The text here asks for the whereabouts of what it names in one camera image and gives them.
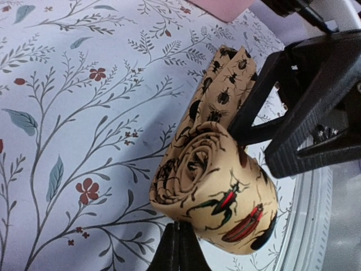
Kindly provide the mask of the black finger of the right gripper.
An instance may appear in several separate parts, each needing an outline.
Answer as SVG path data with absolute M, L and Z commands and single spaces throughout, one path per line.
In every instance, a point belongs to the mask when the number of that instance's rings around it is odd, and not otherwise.
M 286 114 L 254 125 L 275 84 Z M 360 30 L 298 41 L 269 55 L 230 135 L 240 145 L 268 141 L 266 164 L 276 178 L 360 159 Z

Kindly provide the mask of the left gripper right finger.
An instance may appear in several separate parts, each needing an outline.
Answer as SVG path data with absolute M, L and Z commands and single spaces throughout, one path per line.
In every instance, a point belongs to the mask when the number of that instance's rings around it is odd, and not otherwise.
M 185 221 L 179 224 L 179 270 L 210 271 L 195 231 Z

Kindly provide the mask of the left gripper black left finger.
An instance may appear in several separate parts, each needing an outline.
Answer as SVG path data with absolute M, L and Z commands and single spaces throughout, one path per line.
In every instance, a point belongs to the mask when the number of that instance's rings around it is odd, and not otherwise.
M 148 271 L 179 270 L 179 224 L 166 225 Z

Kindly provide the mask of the yellow beetle-print tie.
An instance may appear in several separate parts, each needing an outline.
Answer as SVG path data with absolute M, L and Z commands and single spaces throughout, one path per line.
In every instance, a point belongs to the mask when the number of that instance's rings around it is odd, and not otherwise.
M 246 49 L 220 47 L 149 189 L 155 210 L 235 255 L 270 239 L 278 211 L 271 178 L 227 130 L 256 78 Z

